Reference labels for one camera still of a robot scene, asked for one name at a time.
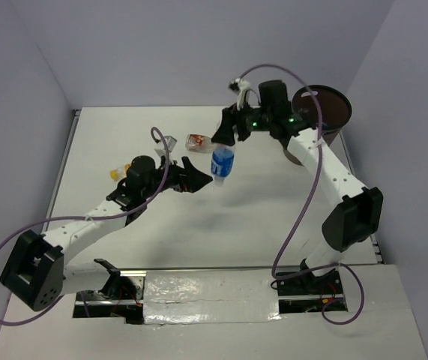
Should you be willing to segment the blue label white cap bottle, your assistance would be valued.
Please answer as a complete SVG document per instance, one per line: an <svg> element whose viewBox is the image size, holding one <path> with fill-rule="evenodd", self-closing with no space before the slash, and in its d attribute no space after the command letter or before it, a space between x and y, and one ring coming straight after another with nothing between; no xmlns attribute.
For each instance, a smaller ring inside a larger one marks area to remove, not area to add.
<svg viewBox="0 0 428 360"><path fill-rule="evenodd" d="M211 155L211 174L216 186L223 186L232 171L235 159L235 147L216 144Z"/></svg>

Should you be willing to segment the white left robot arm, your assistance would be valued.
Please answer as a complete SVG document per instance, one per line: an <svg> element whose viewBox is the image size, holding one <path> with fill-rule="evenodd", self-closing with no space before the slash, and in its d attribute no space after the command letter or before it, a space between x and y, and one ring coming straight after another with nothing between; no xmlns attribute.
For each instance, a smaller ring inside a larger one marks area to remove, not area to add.
<svg viewBox="0 0 428 360"><path fill-rule="evenodd" d="M43 311L62 295L84 290L93 290L104 299L115 297L122 285L132 285L119 268L101 258L78 266L71 260L133 223L160 192L172 189L193 194L213 181L188 157L181 162L162 159L156 164L152 157L135 157L126 177L88 214L41 234L23 232L0 275L1 284L33 311Z"/></svg>

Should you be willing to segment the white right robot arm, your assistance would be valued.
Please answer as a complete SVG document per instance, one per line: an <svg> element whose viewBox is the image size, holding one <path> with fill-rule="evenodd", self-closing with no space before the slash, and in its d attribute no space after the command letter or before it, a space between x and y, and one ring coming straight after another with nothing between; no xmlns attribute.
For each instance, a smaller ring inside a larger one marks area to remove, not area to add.
<svg viewBox="0 0 428 360"><path fill-rule="evenodd" d="M212 142L232 148L255 131L269 133L313 176L311 191L321 190L331 206L321 227L322 237L298 273L301 288L317 293L344 253L377 232L383 194L358 180L326 143L324 119L331 113L323 105L327 87L306 85L289 100L286 84L269 80L259 84L258 106L248 103L252 89L245 79L232 80L229 89L237 100L223 109Z"/></svg>

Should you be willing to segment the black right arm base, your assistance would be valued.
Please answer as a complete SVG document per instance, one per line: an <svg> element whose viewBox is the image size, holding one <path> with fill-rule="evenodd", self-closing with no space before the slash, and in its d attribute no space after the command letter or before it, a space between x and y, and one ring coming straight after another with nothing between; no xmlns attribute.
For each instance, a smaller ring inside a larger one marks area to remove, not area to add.
<svg viewBox="0 0 428 360"><path fill-rule="evenodd" d="M326 274L315 277L304 274L287 280L273 280L271 288L278 296L335 296L343 294L340 274L337 270L329 270Z"/></svg>

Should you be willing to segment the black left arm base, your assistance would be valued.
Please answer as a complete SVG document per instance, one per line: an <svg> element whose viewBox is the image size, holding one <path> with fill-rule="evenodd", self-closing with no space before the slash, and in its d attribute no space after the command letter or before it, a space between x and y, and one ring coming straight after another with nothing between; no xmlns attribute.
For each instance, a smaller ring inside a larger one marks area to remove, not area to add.
<svg viewBox="0 0 428 360"><path fill-rule="evenodd" d="M121 317L127 324L142 325L144 285L137 286L130 278L122 276L121 271L104 259L95 259L109 273L109 278L98 292L108 304L96 304L92 310L94 317Z"/></svg>

